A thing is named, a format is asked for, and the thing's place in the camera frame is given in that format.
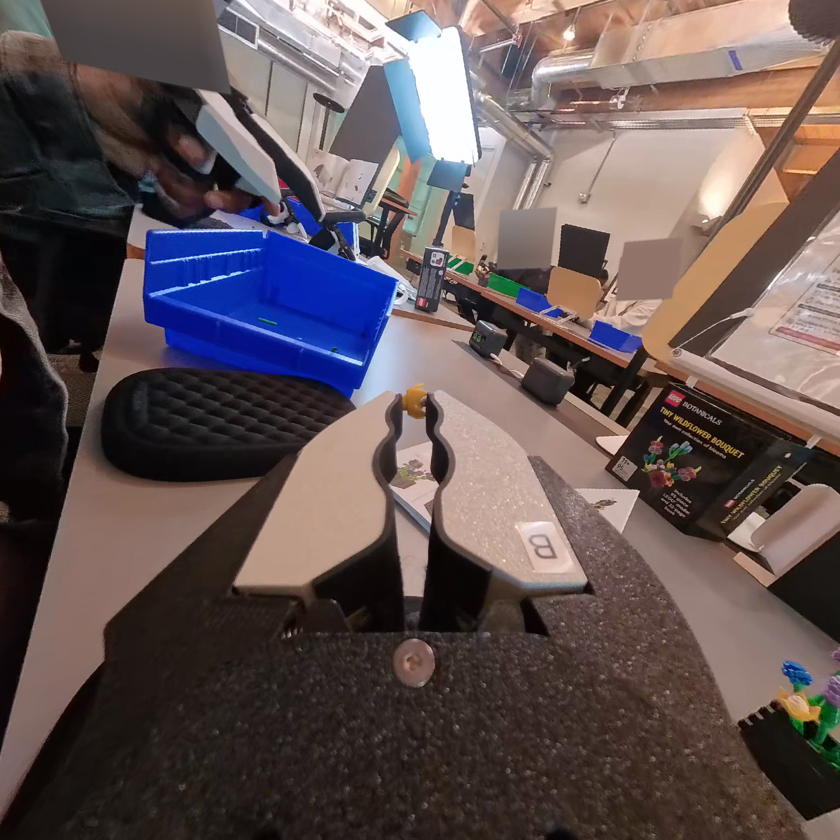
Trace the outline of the black quilted pad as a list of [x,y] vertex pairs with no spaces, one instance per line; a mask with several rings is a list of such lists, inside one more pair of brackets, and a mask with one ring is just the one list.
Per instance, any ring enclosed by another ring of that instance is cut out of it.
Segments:
[[166,367],[131,374],[101,413],[105,459],[145,480],[258,479],[354,410],[320,381]]

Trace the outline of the grey timer device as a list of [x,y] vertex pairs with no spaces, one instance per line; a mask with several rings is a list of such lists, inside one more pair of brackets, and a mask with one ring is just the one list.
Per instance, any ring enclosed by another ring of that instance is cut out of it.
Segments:
[[499,358],[507,342],[507,331],[486,320],[479,320],[469,337],[469,347],[485,359]]
[[547,358],[535,359],[521,378],[520,387],[541,404],[556,407],[574,385],[575,372]]

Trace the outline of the long wooden table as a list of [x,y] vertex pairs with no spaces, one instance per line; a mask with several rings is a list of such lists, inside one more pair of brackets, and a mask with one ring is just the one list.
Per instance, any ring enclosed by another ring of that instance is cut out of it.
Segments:
[[457,300],[467,296],[466,311],[472,311],[476,299],[480,300],[477,316],[462,313],[461,317],[471,322],[493,322],[506,333],[507,350],[521,335],[563,361],[595,359],[584,363],[584,368],[593,375],[596,385],[606,388],[606,396],[596,409],[620,426],[632,428],[668,381],[642,348],[631,353],[607,347],[593,341],[589,330],[580,324],[548,318],[523,307],[516,298],[483,287],[472,276],[451,268],[446,269],[445,278],[447,292]]

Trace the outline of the black fuzzy microphone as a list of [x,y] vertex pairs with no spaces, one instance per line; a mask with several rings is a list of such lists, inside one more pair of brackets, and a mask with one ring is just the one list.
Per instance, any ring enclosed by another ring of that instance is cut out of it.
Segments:
[[839,1],[790,1],[788,15],[794,31],[821,46],[839,38]]

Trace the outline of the silver ventilation duct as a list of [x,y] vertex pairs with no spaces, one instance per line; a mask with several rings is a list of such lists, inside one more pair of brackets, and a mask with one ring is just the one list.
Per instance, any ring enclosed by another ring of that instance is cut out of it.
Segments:
[[532,72],[526,110],[546,109],[553,86],[621,90],[771,70],[825,51],[800,35],[787,2],[744,1],[606,30],[593,49],[551,54]]

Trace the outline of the laminated instruction poster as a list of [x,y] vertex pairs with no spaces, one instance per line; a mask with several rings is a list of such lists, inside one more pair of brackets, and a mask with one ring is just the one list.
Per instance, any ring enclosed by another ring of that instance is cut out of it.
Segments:
[[838,223],[836,155],[672,339],[662,364],[838,445]]

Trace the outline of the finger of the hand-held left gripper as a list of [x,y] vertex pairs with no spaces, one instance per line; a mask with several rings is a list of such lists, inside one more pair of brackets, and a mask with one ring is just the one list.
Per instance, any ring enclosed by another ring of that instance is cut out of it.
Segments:
[[322,203],[319,185],[306,163],[278,132],[255,112],[248,114],[248,131],[260,149],[270,158],[276,178],[287,185],[316,222],[322,222],[327,212]]
[[239,91],[196,91],[196,95],[196,131],[233,168],[238,176],[236,187],[278,204],[277,170],[284,153],[281,138]]

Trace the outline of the black office chair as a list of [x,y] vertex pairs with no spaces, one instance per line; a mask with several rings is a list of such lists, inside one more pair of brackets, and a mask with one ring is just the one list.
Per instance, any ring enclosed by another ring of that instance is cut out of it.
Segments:
[[349,261],[356,261],[356,250],[344,236],[340,226],[360,224],[365,219],[366,215],[357,210],[327,212],[318,221],[318,232],[309,238],[308,244]]

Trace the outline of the person's left forearm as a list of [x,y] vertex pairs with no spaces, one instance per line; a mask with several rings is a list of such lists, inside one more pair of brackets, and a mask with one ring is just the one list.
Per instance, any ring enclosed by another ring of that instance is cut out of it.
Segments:
[[163,140],[149,132],[171,100],[155,80],[63,59],[51,38],[2,34],[2,232],[50,227],[115,235],[140,182],[172,176]]

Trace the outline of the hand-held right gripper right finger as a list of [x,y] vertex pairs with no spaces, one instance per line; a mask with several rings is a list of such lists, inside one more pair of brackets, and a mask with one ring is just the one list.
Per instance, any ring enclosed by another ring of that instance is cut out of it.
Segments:
[[427,396],[437,482],[420,628],[547,634],[537,601],[589,581],[526,450],[444,391]]

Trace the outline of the black flower toy box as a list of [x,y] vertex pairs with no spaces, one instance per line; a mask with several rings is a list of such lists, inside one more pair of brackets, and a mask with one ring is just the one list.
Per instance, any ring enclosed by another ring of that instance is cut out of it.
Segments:
[[605,469],[677,530],[722,542],[813,454],[783,430],[669,380]]

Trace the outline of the toy instruction booklet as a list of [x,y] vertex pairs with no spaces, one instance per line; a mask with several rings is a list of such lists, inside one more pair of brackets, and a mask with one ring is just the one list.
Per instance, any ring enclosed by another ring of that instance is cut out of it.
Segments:
[[391,482],[396,503],[426,534],[431,532],[438,491],[431,470],[432,455],[430,441],[400,449],[396,453],[397,471]]

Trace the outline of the toy brick flower pot model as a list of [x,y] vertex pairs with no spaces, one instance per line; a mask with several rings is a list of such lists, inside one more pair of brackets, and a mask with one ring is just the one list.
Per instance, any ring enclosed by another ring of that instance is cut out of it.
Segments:
[[803,665],[784,661],[781,673],[788,685],[738,728],[761,771],[809,822],[839,809],[839,671],[815,694]]

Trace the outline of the black pole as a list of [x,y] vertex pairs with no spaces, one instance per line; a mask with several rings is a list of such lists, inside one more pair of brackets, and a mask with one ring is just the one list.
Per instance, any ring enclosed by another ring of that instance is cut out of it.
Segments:
[[763,142],[752,203],[790,203],[838,155],[838,40],[816,68],[795,103],[752,126]]

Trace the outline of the black light stand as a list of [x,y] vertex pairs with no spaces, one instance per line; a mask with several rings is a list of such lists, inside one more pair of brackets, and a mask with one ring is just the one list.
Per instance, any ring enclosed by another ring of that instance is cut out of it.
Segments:
[[442,247],[445,230],[451,217],[455,226],[474,231],[475,198],[466,190],[466,177],[471,173],[471,165],[448,161],[436,161],[428,178],[428,185],[445,190],[447,193],[444,208],[440,214],[437,231],[432,242],[433,247]]

